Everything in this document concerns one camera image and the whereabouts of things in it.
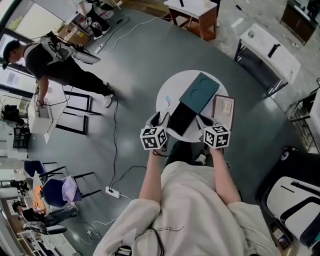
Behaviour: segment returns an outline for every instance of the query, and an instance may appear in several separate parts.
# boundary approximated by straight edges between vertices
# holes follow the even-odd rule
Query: blue chair
[[[53,176],[54,174],[63,174],[62,172],[57,172],[63,168],[59,167],[57,169],[47,171],[45,166],[46,164],[56,164],[55,162],[44,162],[41,161],[33,161],[33,160],[25,160],[24,161],[24,170],[27,174],[30,175],[30,177],[35,176],[35,172],[39,174],[39,177],[42,179],[43,182],[46,182],[48,180],[48,177]]]
[[[89,172],[89,173],[85,173],[85,174],[77,175],[77,176],[71,175],[71,177],[73,178],[75,183],[77,183],[76,179],[82,178],[82,177],[90,175],[90,174],[94,174],[94,172]],[[42,192],[43,192],[44,198],[45,198],[48,205],[56,206],[56,207],[63,207],[66,203],[68,203],[67,201],[64,201],[63,197],[62,197],[62,186],[65,183],[66,179],[67,179],[67,177],[65,177],[63,179],[51,178],[42,186]],[[100,191],[101,191],[101,189],[96,190],[91,193],[82,194],[79,190],[79,187],[78,187],[76,194],[74,196],[73,202],[81,201],[82,198],[86,198],[86,197],[91,196],[91,195],[98,193]]]

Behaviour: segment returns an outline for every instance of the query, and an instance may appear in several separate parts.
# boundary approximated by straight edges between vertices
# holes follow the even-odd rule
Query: white t-shirt
[[[82,9],[79,6],[81,2],[83,2],[85,13],[82,11]],[[87,16],[88,12],[91,11],[93,6],[92,3],[89,3],[85,0],[71,0],[71,3],[73,4],[74,7],[76,7],[77,11],[81,13],[83,16]]]
[[[169,164],[161,176],[161,205],[135,199],[104,235],[93,256],[111,256],[136,228],[133,256],[280,255],[257,205],[227,206],[215,192],[214,169],[185,162]]]

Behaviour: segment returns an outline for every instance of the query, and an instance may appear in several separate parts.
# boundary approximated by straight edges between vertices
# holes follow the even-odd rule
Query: teal box
[[[200,73],[179,100],[194,112],[200,114],[215,95],[219,86],[217,82],[204,73]]]

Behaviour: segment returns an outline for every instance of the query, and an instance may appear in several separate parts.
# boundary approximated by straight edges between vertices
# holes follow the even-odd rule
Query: white round table
[[[184,94],[187,88],[191,85],[191,83],[196,79],[196,77],[200,73],[205,74],[206,76],[208,76],[209,78],[211,78],[212,80],[214,80],[220,85],[215,95],[218,94],[218,95],[228,96],[228,92],[224,87],[224,85],[213,75],[203,71],[199,71],[199,70],[186,70],[171,76],[163,84],[156,98],[156,105],[155,105],[156,111],[162,112],[166,110],[167,112],[170,113],[170,115],[172,115],[180,103],[179,101],[180,97]],[[209,103],[202,110],[201,112],[202,115],[212,117],[213,99],[215,95],[212,97]],[[165,112],[161,113],[161,116],[160,116],[161,120],[164,118],[162,115],[165,115],[165,114],[166,114]],[[195,119],[191,122],[191,124],[189,125],[188,129],[185,131],[183,136],[180,136],[170,128],[168,128],[167,132],[171,136],[173,136],[174,138],[180,141],[191,142],[191,143],[200,142],[199,138],[202,136],[202,133],[201,131],[199,131],[199,128]]]

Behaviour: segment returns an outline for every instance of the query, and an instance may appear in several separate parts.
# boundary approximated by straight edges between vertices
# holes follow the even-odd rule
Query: black t-shirt
[[[38,221],[43,222],[44,216],[45,216],[44,214],[35,213],[34,209],[32,208],[23,210],[22,215],[28,222],[38,222]]]
[[[25,50],[37,43],[29,43]],[[53,60],[49,52],[47,52],[41,44],[32,49],[25,58],[25,67],[31,72],[35,79],[39,81],[43,76],[49,80],[55,81],[63,86],[68,85],[81,68],[74,61],[72,57],[67,58],[65,61],[58,61],[47,65]]]

